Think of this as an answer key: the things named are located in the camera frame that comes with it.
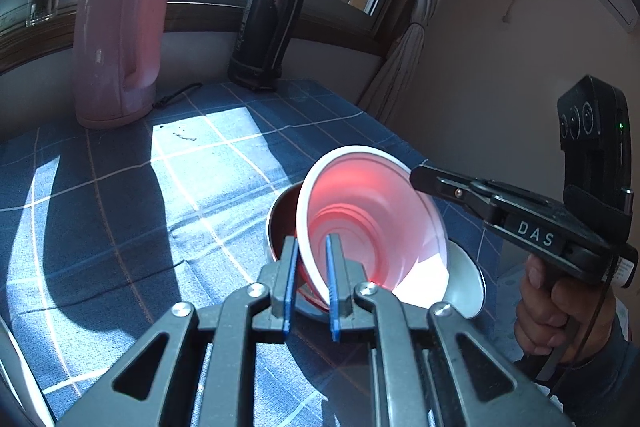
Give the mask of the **person right hand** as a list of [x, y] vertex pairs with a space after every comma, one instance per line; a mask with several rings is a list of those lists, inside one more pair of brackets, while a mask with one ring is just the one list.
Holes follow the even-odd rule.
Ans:
[[550, 355], [565, 343], [569, 319], [577, 321], [579, 329], [563, 355], [564, 363], [588, 359], [608, 343], [616, 317], [612, 291], [602, 297], [600, 289], [567, 277], [548, 287], [546, 265], [534, 255], [526, 259], [520, 291], [514, 336], [526, 355]]

